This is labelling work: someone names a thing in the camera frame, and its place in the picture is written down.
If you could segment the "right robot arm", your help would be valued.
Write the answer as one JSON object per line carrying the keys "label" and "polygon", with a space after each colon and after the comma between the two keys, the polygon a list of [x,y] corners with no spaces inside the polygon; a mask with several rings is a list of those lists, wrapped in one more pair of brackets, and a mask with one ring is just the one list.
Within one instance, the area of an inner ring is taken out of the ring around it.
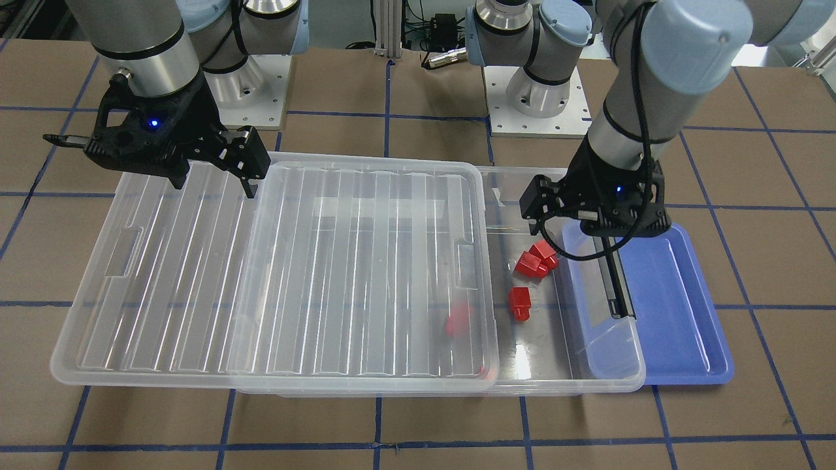
{"label": "right robot arm", "polygon": [[89,136],[45,134],[115,172],[159,176],[182,189],[192,161],[241,181],[253,198],[270,157],[256,128],[230,130],[219,104],[260,92],[256,55],[310,47],[306,1],[69,1],[112,69]]}

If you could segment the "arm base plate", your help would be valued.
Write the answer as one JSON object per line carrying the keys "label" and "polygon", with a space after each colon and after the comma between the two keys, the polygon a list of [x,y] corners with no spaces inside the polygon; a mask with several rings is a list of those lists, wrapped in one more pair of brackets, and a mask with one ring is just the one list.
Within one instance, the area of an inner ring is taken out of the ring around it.
{"label": "arm base plate", "polygon": [[546,86],[521,67],[483,68],[490,133],[499,137],[581,139],[592,116],[577,70]]}
{"label": "arm base plate", "polygon": [[251,55],[239,69],[226,74],[206,72],[222,124],[281,130],[289,93],[290,55]]}

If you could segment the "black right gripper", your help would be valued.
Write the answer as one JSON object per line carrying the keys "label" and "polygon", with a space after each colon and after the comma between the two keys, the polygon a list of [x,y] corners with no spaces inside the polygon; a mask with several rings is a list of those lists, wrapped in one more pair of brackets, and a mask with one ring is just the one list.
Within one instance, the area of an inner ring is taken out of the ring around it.
{"label": "black right gripper", "polygon": [[108,81],[91,137],[43,134],[53,146],[84,149],[109,170],[184,178],[190,161],[211,163],[238,178],[254,199],[271,159],[251,125],[226,131],[206,78],[200,72],[185,88],[162,97],[140,97],[117,72]]}

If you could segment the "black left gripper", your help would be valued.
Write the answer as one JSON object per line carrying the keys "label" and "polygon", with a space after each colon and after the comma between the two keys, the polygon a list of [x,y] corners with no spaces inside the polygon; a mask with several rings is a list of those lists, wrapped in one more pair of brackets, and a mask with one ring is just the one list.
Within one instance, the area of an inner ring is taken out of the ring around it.
{"label": "black left gripper", "polygon": [[623,238],[635,224],[638,238],[667,232],[672,220],[665,206],[665,176],[655,160],[624,170],[599,157],[582,140],[566,175],[553,181],[537,174],[519,199],[521,217],[529,223],[553,217],[581,221],[591,237]]}

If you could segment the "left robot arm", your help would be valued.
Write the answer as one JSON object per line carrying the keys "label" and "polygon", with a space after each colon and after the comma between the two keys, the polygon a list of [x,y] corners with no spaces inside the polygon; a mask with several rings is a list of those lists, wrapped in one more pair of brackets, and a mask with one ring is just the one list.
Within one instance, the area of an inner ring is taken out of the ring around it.
{"label": "left robot arm", "polygon": [[798,44],[833,1],[477,1],[465,15],[468,59],[512,66],[536,90],[568,90],[600,29],[618,68],[566,175],[536,176],[520,200],[532,234],[578,220],[591,237],[656,237],[671,227],[659,158],[728,77],[745,44]]}

